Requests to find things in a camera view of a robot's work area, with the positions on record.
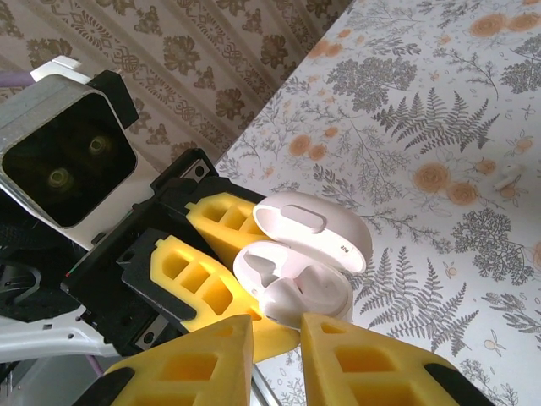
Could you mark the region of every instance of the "patterned wallpaper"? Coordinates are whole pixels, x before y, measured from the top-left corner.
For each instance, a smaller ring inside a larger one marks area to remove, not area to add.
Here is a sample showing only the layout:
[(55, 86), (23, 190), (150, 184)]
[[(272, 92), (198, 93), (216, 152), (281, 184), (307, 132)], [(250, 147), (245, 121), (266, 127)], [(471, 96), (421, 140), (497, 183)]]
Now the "patterned wallpaper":
[(348, 3), (0, 0), (0, 69), (58, 55), (121, 69), (141, 116), (128, 134), (155, 167), (195, 146), (215, 161)]

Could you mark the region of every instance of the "floral tablecloth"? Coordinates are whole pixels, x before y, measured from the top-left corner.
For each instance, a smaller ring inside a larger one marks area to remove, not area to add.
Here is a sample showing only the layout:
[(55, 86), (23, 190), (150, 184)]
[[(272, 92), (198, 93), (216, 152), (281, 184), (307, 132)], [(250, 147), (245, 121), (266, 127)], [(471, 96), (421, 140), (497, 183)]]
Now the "floral tablecloth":
[[(541, 373), (541, 4), (353, 2), (217, 167), (357, 212), (355, 324), (447, 358), (496, 405)], [(500, 169), (524, 172), (500, 191)], [(305, 404), (300, 349), (260, 364)]]

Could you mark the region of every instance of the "white charging case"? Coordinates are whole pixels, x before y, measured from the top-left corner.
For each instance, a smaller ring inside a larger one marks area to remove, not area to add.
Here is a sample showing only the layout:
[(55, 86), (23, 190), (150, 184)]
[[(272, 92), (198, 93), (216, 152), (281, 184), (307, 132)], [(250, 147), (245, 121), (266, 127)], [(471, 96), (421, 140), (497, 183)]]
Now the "white charging case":
[(291, 328), (300, 328), (305, 312), (351, 322), (353, 291), (340, 271), (366, 271), (372, 239), (364, 222), (337, 204), (299, 192), (270, 196), (253, 214), (275, 241), (244, 247), (233, 272), (263, 313)]

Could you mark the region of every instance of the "yellow foam pad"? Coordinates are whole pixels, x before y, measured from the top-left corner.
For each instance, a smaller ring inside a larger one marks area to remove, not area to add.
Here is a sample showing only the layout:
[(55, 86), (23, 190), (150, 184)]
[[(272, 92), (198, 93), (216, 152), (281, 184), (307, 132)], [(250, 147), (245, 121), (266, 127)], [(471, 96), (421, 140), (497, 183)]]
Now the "yellow foam pad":
[(308, 406), (458, 406), (424, 369), (441, 357), (323, 315), (301, 325)]
[(229, 269), (242, 248), (255, 241), (270, 239), (255, 223), (255, 203), (228, 193), (220, 193), (189, 203), (186, 216), (220, 261)]
[(173, 236), (156, 242), (150, 258), (150, 279), (197, 311), (183, 322), (194, 332), (232, 315), (250, 315), (254, 327), (254, 362), (298, 346), (297, 331), (276, 324), (220, 262)]
[(113, 406), (248, 406), (252, 327), (236, 315), (112, 366), (134, 376)]

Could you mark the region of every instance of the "open case lid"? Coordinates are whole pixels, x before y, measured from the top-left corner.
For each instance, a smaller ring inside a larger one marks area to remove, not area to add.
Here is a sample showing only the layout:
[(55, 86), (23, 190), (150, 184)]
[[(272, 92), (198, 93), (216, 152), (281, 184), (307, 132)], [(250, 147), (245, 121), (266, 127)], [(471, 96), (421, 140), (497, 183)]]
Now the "open case lid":
[(281, 192), (254, 208), (266, 235), (339, 270), (366, 271), (372, 257), (368, 227), (353, 211), (316, 196)]

